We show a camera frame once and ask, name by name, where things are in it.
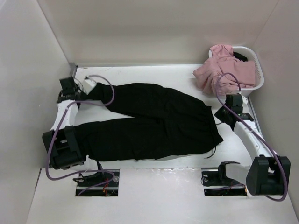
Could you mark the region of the black trousers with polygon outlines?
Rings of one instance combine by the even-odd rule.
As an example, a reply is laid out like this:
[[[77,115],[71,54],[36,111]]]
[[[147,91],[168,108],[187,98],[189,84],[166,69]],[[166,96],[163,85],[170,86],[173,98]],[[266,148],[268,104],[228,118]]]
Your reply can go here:
[[[204,154],[223,141],[211,107],[175,89],[157,84],[97,83],[86,98],[125,115],[75,127],[82,153],[96,161]]]

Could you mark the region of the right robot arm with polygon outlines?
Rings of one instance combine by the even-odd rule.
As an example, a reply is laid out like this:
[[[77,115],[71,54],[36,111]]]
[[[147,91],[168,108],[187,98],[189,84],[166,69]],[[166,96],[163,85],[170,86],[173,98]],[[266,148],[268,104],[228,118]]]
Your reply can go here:
[[[216,174],[217,180],[224,185],[235,180],[245,185],[253,196],[266,196],[273,201],[283,201],[288,191],[290,160],[271,149],[257,130],[252,116],[243,112],[243,102],[241,94],[228,94],[215,116],[229,125],[239,137],[252,159],[252,164],[245,167],[235,161],[221,162]]]

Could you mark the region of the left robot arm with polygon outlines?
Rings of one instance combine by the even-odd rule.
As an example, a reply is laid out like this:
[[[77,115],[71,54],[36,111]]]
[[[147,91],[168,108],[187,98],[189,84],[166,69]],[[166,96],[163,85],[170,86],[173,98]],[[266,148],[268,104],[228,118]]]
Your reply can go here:
[[[47,169],[67,170],[80,166],[78,172],[82,179],[83,173],[89,174],[89,181],[94,186],[100,186],[105,180],[105,174],[99,162],[90,160],[83,155],[76,139],[75,118],[80,109],[81,93],[84,86],[72,77],[59,80],[61,91],[57,99],[57,115],[52,128],[43,133],[42,140],[47,151]]]

